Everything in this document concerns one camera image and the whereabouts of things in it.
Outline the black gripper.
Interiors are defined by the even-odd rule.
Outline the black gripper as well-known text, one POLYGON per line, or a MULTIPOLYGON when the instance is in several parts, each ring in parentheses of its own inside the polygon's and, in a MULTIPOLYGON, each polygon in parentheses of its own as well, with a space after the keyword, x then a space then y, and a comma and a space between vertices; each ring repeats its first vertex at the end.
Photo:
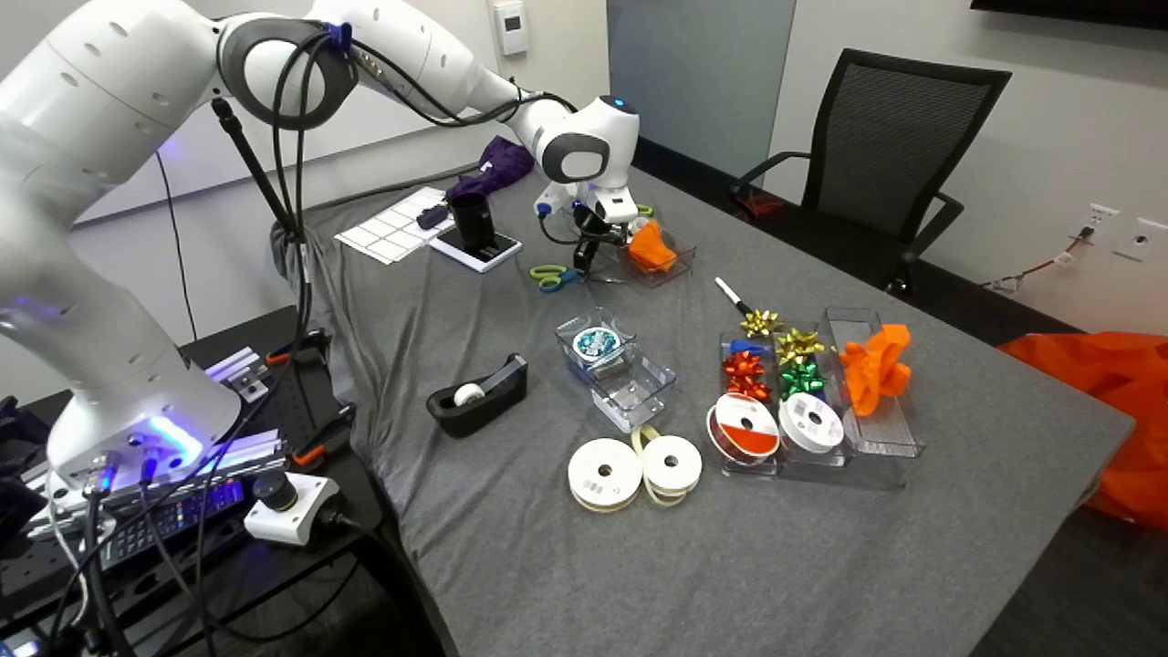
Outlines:
POLYGON ((575 265, 593 275, 600 243, 626 243, 632 236, 627 224, 610 224, 600 203, 575 203, 570 218, 577 227, 575 265))

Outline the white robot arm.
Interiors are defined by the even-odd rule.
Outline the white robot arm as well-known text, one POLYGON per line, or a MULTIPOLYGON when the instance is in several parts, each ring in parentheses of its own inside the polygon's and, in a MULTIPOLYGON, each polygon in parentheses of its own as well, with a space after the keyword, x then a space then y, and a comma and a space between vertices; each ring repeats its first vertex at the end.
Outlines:
POLYGON ((207 179, 263 176, 256 152, 207 141, 220 107, 316 133, 361 92, 442 126, 507 123, 546 176, 548 210, 637 214, 627 102, 531 92, 411 0, 220 18, 188 0, 85 0, 0 84, 0 313, 3 335, 71 383, 48 433, 54 474, 126 479, 143 464, 188 474, 242 416, 232 388, 78 255, 74 227, 155 156, 207 179))

